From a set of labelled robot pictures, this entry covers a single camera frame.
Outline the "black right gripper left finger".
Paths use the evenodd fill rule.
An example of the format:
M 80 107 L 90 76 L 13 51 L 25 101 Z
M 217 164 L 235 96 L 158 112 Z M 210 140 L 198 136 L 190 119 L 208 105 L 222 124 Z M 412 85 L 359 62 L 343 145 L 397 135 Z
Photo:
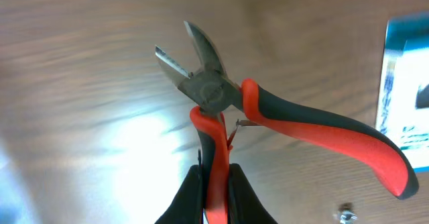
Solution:
M 202 154 L 192 165 L 170 206 L 155 224 L 203 224 Z

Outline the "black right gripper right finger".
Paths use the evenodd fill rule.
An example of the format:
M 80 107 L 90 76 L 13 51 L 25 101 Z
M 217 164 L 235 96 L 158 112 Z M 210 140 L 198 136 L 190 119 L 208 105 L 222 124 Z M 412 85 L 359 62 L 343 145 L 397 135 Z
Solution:
M 278 223 L 261 204 L 238 164 L 229 166 L 228 205 L 231 224 Z

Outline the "silver combination wrench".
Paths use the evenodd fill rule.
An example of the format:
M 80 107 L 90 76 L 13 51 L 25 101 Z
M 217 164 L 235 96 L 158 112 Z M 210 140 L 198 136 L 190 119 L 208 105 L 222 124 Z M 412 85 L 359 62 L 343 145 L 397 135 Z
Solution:
M 336 221 L 339 222 L 339 224 L 354 224 L 355 221 L 358 219 L 357 215 L 353 210 L 352 203 L 340 204 L 333 217 Z

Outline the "red-handled pliers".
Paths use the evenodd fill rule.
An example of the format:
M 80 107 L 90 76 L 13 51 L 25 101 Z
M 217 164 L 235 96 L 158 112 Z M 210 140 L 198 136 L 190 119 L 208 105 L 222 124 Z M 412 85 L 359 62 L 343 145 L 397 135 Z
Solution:
M 354 119 L 281 99 L 252 79 L 234 83 L 205 32 L 190 22 L 185 26 L 200 60 L 199 70 L 188 72 L 161 48 L 155 49 L 155 55 L 175 87 L 195 104 L 190 119 L 201 146 L 203 223 L 230 224 L 228 182 L 234 135 L 227 132 L 223 115 L 230 106 L 245 114 L 238 126 L 264 126 L 366 164 L 399 200 L 418 192 L 414 169 L 387 136 Z

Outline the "blue white screwdriver box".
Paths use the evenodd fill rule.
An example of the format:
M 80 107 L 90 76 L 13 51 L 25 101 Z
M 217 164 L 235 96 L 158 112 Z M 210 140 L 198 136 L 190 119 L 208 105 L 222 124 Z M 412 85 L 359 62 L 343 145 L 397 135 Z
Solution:
M 387 22 L 376 129 L 428 171 L 428 12 Z

